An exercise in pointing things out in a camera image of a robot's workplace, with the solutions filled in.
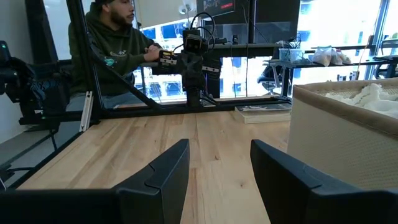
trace wooden table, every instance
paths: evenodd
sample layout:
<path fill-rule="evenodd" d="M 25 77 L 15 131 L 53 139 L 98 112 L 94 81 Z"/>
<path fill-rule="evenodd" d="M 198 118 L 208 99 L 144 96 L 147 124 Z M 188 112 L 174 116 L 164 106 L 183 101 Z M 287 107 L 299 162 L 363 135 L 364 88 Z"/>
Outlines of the wooden table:
<path fill-rule="evenodd" d="M 181 138 L 190 140 L 182 223 L 269 223 L 250 141 L 287 149 L 289 122 L 243 124 L 234 111 L 109 119 L 92 126 L 20 189 L 110 188 Z"/>

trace chair backrest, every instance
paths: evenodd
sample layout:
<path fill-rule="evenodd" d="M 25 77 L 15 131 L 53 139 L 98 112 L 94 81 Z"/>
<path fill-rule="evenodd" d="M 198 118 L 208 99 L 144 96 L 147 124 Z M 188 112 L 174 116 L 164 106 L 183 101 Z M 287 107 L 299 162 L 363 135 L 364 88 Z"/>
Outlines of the chair backrest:
<path fill-rule="evenodd" d="M 391 55 L 393 55 L 394 50 L 398 48 L 398 39 L 387 39 L 381 42 L 381 54 L 384 55 L 383 49 L 384 48 L 392 48 Z"/>

